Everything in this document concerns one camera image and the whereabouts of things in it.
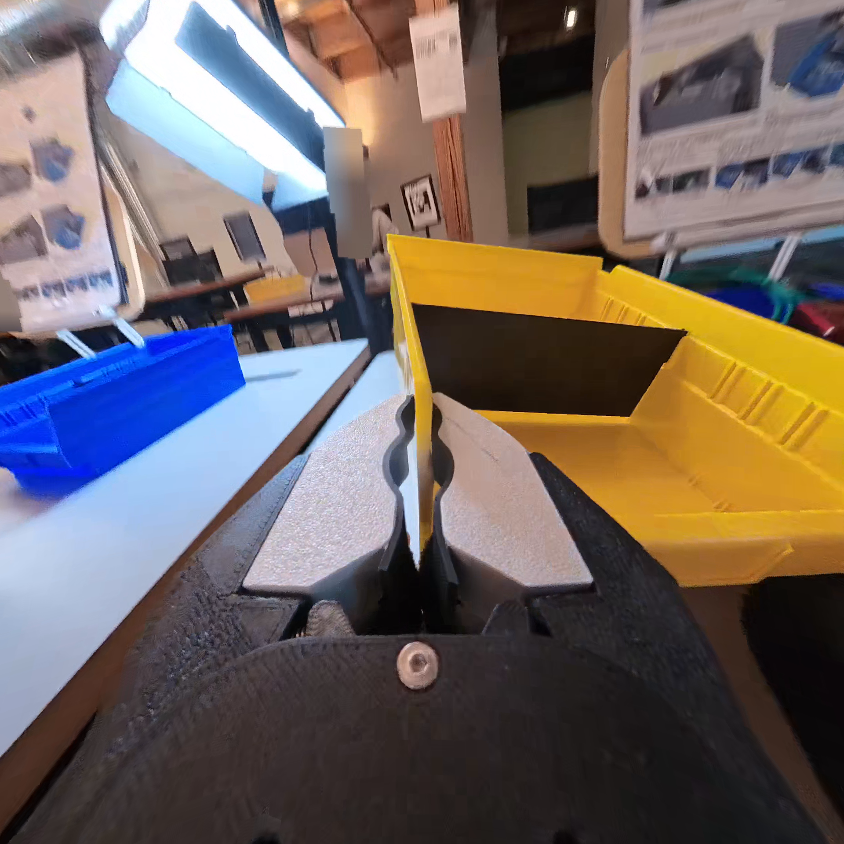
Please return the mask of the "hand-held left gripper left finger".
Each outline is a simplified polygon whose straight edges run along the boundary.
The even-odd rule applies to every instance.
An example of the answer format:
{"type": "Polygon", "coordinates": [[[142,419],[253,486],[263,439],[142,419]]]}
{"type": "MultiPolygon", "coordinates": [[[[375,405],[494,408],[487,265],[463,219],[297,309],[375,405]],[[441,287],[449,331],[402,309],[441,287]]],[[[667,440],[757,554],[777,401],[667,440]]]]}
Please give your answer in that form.
{"type": "Polygon", "coordinates": [[[418,573],[400,487],[415,401],[398,394],[335,431],[305,459],[242,591],[339,604],[358,634],[421,627],[418,573]]]}

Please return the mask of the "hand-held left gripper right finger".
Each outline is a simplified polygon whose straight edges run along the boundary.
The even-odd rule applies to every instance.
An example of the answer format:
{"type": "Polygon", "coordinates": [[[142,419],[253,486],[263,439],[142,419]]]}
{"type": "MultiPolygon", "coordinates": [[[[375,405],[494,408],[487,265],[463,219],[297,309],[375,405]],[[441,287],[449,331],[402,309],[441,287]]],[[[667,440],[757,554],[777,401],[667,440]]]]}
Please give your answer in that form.
{"type": "Polygon", "coordinates": [[[501,604],[588,593],[589,571],[529,452],[444,393],[432,397],[431,533],[420,579],[435,632],[480,632],[501,604]]]}

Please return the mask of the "yellow plastic bin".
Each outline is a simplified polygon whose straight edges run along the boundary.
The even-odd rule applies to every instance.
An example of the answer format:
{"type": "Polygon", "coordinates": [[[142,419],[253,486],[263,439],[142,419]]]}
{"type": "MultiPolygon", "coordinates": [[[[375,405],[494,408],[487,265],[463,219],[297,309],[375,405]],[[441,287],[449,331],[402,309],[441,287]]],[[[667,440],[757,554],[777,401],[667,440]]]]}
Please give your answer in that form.
{"type": "Polygon", "coordinates": [[[421,543],[432,396],[413,305],[682,329],[629,417],[477,411],[552,462],[682,586],[842,573],[842,347],[600,258],[390,236],[415,395],[421,543]]]}

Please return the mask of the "black bin divider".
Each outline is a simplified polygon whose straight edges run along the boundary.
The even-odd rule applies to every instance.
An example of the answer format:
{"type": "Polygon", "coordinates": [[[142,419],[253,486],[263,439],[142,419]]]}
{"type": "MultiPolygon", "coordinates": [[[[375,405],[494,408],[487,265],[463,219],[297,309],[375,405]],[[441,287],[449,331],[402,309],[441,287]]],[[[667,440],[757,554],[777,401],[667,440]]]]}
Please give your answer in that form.
{"type": "Polygon", "coordinates": [[[682,329],[413,305],[434,393],[477,411],[629,417],[682,329]]]}

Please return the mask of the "wooden desk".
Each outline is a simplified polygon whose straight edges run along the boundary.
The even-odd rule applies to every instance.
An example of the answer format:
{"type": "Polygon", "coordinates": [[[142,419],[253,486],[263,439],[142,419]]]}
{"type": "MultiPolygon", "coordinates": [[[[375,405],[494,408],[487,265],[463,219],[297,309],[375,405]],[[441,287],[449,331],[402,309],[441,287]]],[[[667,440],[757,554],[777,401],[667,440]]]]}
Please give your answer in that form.
{"type": "Polygon", "coordinates": [[[248,305],[247,284],[263,279],[268,269],[259,268],[214,282],[170,287],[146,297],[136,322],[162,322],[170,331],[218,325],[225,313],[248,305]]]}
{"type": "MultiPolygon", "coordinates": [[[[393,348],[393,308],[390,301],[390,280],[385,275],[366,274],[363,276],[365,292],[370,298],[381,333],[381,351],[393,348]]],[[[334,284],[316,284],[311,286],[310,301],[271,301],[266,304],[247,305],[225,313],[222,322],[231,326],[233,334],[245,334],[257,353],[269,351],[266,332],[273,332],[283,349],[295,346],[293,329],[310,327],[313,324],[338,324],[335,306],[343,301],[339,282],[334,284]]]]}

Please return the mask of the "dark light stand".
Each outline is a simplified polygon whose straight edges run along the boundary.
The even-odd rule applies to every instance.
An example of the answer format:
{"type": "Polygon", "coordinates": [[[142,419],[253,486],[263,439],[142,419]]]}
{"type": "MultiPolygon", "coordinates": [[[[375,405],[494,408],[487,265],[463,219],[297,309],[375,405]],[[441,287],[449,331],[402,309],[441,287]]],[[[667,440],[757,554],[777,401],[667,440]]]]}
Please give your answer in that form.
{"type": "Polygon", "coordinates": [[[381,333],[376,311],[365,292],[364,278],[354,259],[334,257],[334,263],[343,293],[343,301],[335,306],[340,337],[344,341],[365,339],[375,356],[382,350],[381,333]]]}

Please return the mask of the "blue plastic bin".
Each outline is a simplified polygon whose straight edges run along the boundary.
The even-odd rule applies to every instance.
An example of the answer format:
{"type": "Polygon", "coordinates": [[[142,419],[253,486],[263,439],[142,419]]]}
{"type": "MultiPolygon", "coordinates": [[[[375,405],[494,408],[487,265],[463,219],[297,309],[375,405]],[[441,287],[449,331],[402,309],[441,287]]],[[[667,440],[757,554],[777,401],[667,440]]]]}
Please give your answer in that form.
{"type": "Polygon", "coordinates": [[[245,384],[228,325],[77,359],[2,387],[2,469],[28,495],[69,495],[245,384]]]}

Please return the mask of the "small yellow bin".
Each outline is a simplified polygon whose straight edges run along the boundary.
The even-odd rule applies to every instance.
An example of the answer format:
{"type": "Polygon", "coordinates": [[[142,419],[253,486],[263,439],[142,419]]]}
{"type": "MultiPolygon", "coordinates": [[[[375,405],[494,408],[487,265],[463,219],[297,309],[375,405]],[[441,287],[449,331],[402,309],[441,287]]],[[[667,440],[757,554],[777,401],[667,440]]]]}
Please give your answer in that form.
{"type": "Polygon", "coordinates": [[[311,278],[300,274],[292,276],[268,275],[244,285],[244,293],[252,306],[271,301],[311,299],[311,278]]]}

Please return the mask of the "black framed picture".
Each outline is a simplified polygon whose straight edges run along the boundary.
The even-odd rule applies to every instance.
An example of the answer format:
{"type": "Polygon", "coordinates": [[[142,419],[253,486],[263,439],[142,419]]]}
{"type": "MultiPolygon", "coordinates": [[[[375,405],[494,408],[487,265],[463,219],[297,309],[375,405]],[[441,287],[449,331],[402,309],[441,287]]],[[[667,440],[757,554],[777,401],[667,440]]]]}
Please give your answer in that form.
{"type": "Polygon", "coordinates": [[[437,192],[431,174],[420,176],[400,185],[405,211],[414,232],[429,231],[442,222],[437,192]]]}

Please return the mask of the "dark blue bin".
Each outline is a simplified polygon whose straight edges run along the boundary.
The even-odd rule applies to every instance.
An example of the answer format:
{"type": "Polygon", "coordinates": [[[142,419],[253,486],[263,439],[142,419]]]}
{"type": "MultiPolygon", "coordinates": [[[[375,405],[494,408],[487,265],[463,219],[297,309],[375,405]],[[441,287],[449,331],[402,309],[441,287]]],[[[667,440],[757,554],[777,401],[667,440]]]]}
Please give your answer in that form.
{"type": "Polygon", "coordinates": [[[776,281],[736,282],[706,290],[703,296],[780,324],[790,322],[799,306],[814,302],[842,302],[843,286],[833,282],[793,288],[776,281]]]}

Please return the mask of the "tan display board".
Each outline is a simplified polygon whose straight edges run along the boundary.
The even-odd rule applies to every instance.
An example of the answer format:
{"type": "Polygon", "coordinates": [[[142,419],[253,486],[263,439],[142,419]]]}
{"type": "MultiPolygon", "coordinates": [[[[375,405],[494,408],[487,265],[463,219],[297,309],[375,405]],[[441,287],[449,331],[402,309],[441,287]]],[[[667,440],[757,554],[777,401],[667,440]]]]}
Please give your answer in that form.
{"type": "Polygon", "coordinates": [[[638,260],[674,251],[701,251],[706,256],[750,251],[748,243],[796,237],[814,244],[842,238],[842,205],[821,205],[791,212],[775,211],[761,218],[676,229],[643,240],[625,235],[626,170],[629,111],[629,49],[609,65],[598,104],[597,118],[597,231],[607,252],[617,258],[638,260]]]}

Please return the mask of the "red bin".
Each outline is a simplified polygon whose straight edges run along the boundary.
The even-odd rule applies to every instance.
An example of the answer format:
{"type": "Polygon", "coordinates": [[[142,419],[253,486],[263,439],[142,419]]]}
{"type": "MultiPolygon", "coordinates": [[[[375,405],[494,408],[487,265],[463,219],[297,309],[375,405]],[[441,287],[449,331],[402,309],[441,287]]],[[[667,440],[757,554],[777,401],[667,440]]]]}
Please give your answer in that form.
{"type": "Polygon", "coordinates": [[[804,301],[794,309],[788,324],[799,331],[843,346],[843,303],[804,301]]]}

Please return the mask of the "printed photo poster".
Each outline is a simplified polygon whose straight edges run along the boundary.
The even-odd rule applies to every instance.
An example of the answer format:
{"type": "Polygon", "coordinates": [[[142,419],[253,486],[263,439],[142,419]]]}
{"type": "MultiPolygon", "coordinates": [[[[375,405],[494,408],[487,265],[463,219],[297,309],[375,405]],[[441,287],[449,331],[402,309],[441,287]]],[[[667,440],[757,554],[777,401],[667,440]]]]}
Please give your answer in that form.
{"type": "Polygon", "coordinates": [[[624,234],[842,212],[843,2],[630,2],[624,234]]]}
{"type": "Polygon", "coordinates": [[[79,51],[2,81],[3,333],[132,322],[145,294],[126,205],[100,163],[79,51]]]}

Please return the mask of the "white studio light panel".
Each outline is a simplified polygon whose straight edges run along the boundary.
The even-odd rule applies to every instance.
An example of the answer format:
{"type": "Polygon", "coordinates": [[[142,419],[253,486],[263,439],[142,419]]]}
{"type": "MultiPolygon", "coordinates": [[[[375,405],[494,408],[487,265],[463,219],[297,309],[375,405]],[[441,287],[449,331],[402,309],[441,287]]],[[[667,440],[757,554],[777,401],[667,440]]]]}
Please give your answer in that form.
{"type": "Polygon", "coordinates": [[[114,116],[255,204],[266,174],[274,211],[328,196],[324,130],[343,118],[235,2],[110,2],[99,29],[114,116]]]}

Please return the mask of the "hanging white paper sign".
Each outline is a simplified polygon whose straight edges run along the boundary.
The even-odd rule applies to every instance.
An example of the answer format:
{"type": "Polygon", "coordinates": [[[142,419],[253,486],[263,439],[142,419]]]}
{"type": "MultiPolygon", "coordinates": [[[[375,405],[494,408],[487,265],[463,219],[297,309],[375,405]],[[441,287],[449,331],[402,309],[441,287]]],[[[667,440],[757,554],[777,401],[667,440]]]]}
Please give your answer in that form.
{"type": "Polygon", "coordinates": [[[446,1],[415,2],[409,20],[421,120],[432,123],[465,113],[459,5],[446,1]]]}

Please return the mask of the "wooden post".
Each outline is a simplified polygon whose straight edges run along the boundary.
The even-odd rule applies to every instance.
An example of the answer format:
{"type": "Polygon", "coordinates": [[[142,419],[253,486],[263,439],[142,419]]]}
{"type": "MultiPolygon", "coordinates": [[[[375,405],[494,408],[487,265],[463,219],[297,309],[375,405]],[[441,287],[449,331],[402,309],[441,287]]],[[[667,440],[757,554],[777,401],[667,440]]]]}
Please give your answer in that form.
{"type": "Polygon", "coordinates": [[[441,212],[450,240],[473,240],[462,115],[429,123],[440,185],[441,212]]]}

